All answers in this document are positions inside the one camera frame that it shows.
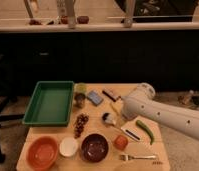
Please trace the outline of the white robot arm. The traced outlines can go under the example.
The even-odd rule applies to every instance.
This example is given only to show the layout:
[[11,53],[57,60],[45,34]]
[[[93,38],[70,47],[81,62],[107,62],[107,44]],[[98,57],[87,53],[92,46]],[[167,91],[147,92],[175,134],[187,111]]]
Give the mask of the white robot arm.
[[123,97],[122,115],[128,120],[141,115],[199,140],[199,111],[153,100],[155,89],[140,83]]

